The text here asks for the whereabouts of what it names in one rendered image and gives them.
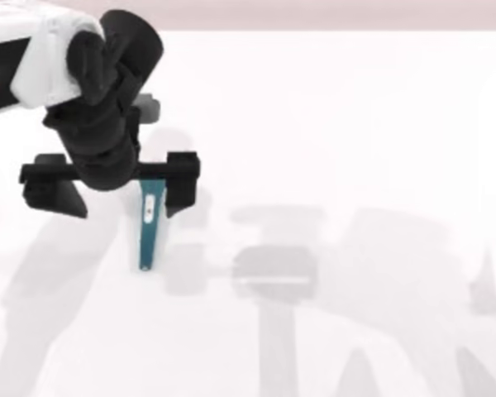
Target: white surface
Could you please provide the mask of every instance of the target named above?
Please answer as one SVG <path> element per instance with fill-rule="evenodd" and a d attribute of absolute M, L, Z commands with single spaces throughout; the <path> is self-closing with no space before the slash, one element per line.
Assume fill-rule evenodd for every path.
<path fill-rule="evenodd" d="M 0 397 L 26 397 L 32 380 L 41 397 L 293 396 L 259 391 L 252 299 L 227 277 L 188 298 L 165 282 L 263 242 L 310 248 L 320 265 L 296 320 L 301 396 L 471 396 L 463 348 L 496 384 L 496 308 L 469 289 L 486 248 L 496 265 L 496 33 L 162 37 L 145 90 L 162 118 L 143 129 L 143 158 L 198 150 L 204 193 L 160 236 L 156 272 L 137 270 L 137 186 L 86 192 L 88 222 L 27 209 L 21 164 L 62 149 L 43 112 L 0 115 Z M 231 219 L 258 205 L 274 207 L 237 216 L 281 225 Z M 291 219 L 312 206 L 319 236 L 315 215 Z M 368 366 L 377 386 L 352 394 Z"/>

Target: white background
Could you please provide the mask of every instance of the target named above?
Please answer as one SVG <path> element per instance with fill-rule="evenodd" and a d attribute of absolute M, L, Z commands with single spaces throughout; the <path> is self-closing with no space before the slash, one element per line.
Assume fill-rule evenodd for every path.
<path fill-rule="evenodd" d="M 496 309 L 482 294 L 485 313 L 471 311 L 476 298 L 468 292 L 486 249 L 496 268 L 496 33 L 162 37 L 165 57 L 145 91 L 160 99 L 163 114 L 143 129 L 144 160 L 196 149 L 210 205 L 205 227 L 186 225 L 201 208 L 170 222 L 166 250 L 200 243 L 207 263 L 227 268 L 264 240 L 311 247 L 329 273 L 333 261 L 347 263 L 340 276 L 348 279 L 331 284 L 327 276 L 317 300 L 298 309 L 300 395 L 347 396 L 335 390 L 357 347 L 369 354 L 373 389 L 386 397 L 470 396 L 454 358 L 461 348 L 496 382 Z M 21 164 L 62 151 L 43 116 L 0 115 L 0 363 L 12 357 L 0 364 L 0 397 L 29 390 L 266 396 L 252 300 L 227 277 L 190 298 L 173 296 L 162 284 L 161 259 L 155 273 L 136 270 L 134 184 L 86 192 L 87 222 L 25 207 Z M 232 221 L 239 208 L 258 205 L 319 208 L 320 237 L 303 241 L 293 223 L 261 237 L 260 227 Z M 349 237 L 355 219 L 358 237 Z M 433 226 L 421 230 L 420 222 Z M 383 240 L 386 225 L 398 236 L 394 246 Z M 404 225 L 415 230 L 407 234 Z M 427 249 L 436 238 L 453 267 Z M 355 264 L 355 254 L 374 266 Z M 340 302 L 333 312 L 323 309 L 331 298 Z M 357 366 L 362 374 L 367 365 Z M 496 386 L 481 382 L 480 392 L 494 397 Z"/>

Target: teal object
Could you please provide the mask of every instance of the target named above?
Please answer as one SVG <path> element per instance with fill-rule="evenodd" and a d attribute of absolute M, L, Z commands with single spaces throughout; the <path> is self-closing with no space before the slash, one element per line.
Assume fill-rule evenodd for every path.
<path fill-rule="evenodd" d="M 165 191 L 165 181 L 140 180 L 141 186 L 141 240 L 140 240 L 140 269 L 152 269 L 155 259 L 155 243 L 162 197 Z"/>

